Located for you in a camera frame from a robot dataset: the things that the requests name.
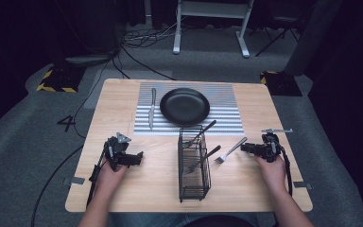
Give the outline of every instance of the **wooden table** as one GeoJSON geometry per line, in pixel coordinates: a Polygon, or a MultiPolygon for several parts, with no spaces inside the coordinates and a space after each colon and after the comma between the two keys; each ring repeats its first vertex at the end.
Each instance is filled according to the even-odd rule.
{"type": "MultiPolygon", "coordinates": [[[[222,149],[209,158],[212,187],[202,201],[180,203],[178,182],[178,136],[133,134],[134,119],[142,82],[185,83],[186,81],[107,79],[96,105],[91,127],[81,153],[75,177],[84,184],[73,183],[66,201],[70,212],[84,212],[94,165],[104,142],[117,132],[131,139],[127,153],[144,152],[140,166],[131,166],[114,196],[113,212],[268,212],[272,211],[261,170],[247,152],[239,148],[227,162],[217,165],[214,159],[226,153],[243,136],[206,136],[208,148],[222,149]]],[[[245,135],[250,143],[262,144],[261,130],[281,129],[282,124],[262,84],[232,83],[245,135]]],[[[285,134],[278,133],[291,162],[293,182],[303,178],[285,134]]],[[[312,209],[305,187],[293,188],[293,198],[303,211],[312,209]]]]}

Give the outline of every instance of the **gray and white striped mat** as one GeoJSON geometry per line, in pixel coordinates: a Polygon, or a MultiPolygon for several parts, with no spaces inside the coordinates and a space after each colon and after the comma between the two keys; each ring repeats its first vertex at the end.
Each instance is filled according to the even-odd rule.
{"type": "Polygon", "coordinates": [[[210,83],[161,83],[142,82],[138,96],[137,113],[134,122],[134,134],[146,135],[179,135],[180,127],[169,122],[161,113],[160,103],[162,97],[169,91],[187,87],[201,92],[208,99],[210,112],[208,117],[200,124],[205,127],[213,120],[216,124],[209,129],[207,135],[244,135],[240,113],[235,102],[231,84],[210,83]],[[154,127],[151,130],[148,124],[148,112],[151,108],[151,89],[156,89],[154,127]]]}

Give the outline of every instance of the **utensil holder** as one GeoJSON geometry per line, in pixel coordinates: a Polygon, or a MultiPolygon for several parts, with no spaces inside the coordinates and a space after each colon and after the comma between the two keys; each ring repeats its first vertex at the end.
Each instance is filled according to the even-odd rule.
{"type": "Polygon", "coordinates": [[[202,131],[196,128],[181,128],[178,142],[179,197],[182,200],[202,200],[211,188],[211,174],[208,159],[201,162],[207,153],[205,135],[200,135],[189,148],[183,143],[193,140],[202,131]]]}

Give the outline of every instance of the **metal stand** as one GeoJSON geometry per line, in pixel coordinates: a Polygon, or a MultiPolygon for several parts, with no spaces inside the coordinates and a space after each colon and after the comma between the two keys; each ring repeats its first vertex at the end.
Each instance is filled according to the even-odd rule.
{"type": "Polygon", "coordinates": [[[186,16],[204,16],[204,17],[225,17],[243,19],[240,31],[236,31],[238,43],[244,58],[250,56],[249,49],[244,41],[244,33],[246,31],[247,22],[249,21],[253,0],[248,4],[226,4],[226,3],[207,3],[207,2],[188,2],[179,0],[177,27],[173,53],[180,54],[182,39],[182,15],[186,16]]]}

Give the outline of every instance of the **gray carpet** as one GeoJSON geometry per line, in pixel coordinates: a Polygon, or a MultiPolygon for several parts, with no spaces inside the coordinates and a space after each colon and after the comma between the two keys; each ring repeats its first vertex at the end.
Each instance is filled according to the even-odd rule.
{"type": "MultiPolygon", "coordinates": [[[[172,37],[150,47],[127,50],[138,61],[161,72],[171,72],[172,78],[178,80],[259,83],[262,71],[284,69],[296,44],[289,35],[255,58],[253,55],[268,43],[268,37],[261,30],[252,36],[247,33],[245,39],[252,57],[244,59],[234,35],[237,29],[184,32],[181,54],[177,56],[172,54],[172,37]]],[[[119,59],[125,72],[147,70],[123,50],[119,59]]],[[[37,92],[48,67],[30,76],[26,83],[28,96],[0,120],[0,226],[29,225],[35,202],[51,173],[83,144],[74,128],[65,132],[65,126],[57,122],[67,115],[75,115],[104,65],[87,69],[77,94],[37,92]]],[[[112,63],[104,70],[114,71],[112,63]]],[[[314,209],[307,215],[316,226],[363,226],[363,205],[356,185],[336,156],[307,97],[311,80],[301,76],[297,81],[302,97],[274,96],[273,101],[283,126],[294,130],[287,135],[290,146],[304,180],[314,187],[309,191],[314,209]]],[[[76,118],[79,134],[87,134],[93,114],[91,106],[79,109],[76,118]]],[[[78,152],[70,158],[46,188],[38,207],[36,226],[77,225],[82,214],[64,209],[68,187],[62,181],[73,176],[79,155],[78,152]]],[[[274,223],[270,213],[260,213],[257,217],[260,226],[274,223]]]]}

